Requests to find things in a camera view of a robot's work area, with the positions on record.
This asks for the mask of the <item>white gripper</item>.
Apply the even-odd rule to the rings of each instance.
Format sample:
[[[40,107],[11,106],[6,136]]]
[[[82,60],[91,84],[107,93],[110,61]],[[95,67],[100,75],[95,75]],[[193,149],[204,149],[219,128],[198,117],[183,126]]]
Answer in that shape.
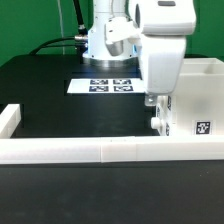
[[[141,36],[138,58],[145,88],[144,104],[155,106],[155,95],[167,95],[174,91],[186,49],[183,36]]]

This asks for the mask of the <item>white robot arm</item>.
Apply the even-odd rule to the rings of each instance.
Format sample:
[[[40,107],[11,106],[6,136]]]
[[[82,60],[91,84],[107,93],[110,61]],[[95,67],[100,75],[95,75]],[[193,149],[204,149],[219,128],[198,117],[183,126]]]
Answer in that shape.
[[[196,27],[193,0],[93,0],[93,16],[86,63],[116,67],[137,61],[147,106],[174,91],[186,37]]]

